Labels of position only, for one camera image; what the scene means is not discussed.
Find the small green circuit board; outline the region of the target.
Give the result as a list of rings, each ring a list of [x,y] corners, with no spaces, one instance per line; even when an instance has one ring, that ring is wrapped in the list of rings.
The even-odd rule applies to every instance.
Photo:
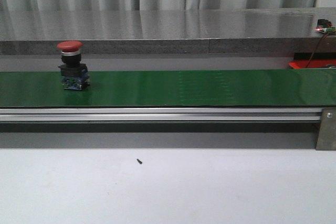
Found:
[[[335,27],[328,19],[318,19],[315,31],[322,34],[335,34]]]

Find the red mushroom push button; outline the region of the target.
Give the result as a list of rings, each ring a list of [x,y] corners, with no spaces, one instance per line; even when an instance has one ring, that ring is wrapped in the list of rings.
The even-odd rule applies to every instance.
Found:
[[[57,45],[61,50],[62,64],[59,68],[65,90],[82,91],[90,85],[88,68],[81,63],[82,46],[82,42],[77,40],[62,41]]]

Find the aluminium conveyor side rail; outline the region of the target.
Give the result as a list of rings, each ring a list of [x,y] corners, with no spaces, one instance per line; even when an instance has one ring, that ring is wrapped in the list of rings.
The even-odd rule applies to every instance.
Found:
[[[319,121],[322,108],[1,109],[1,122]]]

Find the grey stone counter shelf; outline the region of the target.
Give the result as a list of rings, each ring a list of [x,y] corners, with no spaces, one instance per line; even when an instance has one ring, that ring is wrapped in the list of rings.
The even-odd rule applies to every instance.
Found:
[[[335,52],[320,18],[335,21],[335,9],[1,12],[1,54],[56,55],[65,40],[87,55]]]

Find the steel conveyor support bracket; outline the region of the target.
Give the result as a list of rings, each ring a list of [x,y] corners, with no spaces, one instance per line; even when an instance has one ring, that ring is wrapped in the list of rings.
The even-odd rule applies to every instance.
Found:
[[[317,151],[335,151],[335,108],[323,109],[320,120],[318,139],[316,142]]]

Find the green conveyor belt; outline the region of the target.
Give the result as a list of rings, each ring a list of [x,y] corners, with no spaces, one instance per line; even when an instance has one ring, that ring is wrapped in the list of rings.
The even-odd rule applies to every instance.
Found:
[[[83,91],[59,72],[2,72],[1,106],[335,106],[335,70],[93,71]]]

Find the red plastic tray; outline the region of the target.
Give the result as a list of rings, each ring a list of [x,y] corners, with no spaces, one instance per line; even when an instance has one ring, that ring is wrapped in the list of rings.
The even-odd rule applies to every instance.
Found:
[[[318,59],[318,60],[294,60],[288,63],[288,65],[293,69],[304,69],[304,68],[323,68],[323,66],[333,64],[335,65],[335,59]]]

